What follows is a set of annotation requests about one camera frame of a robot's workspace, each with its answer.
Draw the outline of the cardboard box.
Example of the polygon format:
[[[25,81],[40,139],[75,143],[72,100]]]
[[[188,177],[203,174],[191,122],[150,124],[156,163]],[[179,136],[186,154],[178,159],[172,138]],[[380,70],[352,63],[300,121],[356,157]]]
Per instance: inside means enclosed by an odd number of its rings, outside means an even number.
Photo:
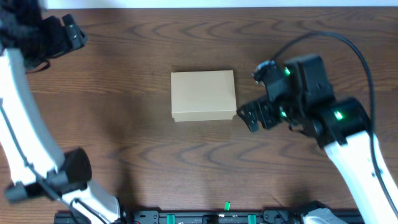
[[[233,71],[173,72],[171,104],[176,122],[233,119],[237,110]]]

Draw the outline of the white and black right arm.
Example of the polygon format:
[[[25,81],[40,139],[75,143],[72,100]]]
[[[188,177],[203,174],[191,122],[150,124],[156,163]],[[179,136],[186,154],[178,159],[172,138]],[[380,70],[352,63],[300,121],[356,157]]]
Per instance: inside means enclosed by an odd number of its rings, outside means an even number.
[[[252,132],[282,122],[314,138],[340,172],[365,223],[397,223],[397,186],[386,167],[371,119],[356,98],[337,100],[322,58],[304,55],[280,67],[267,60],[252,74],[266,94],[240,106]]]

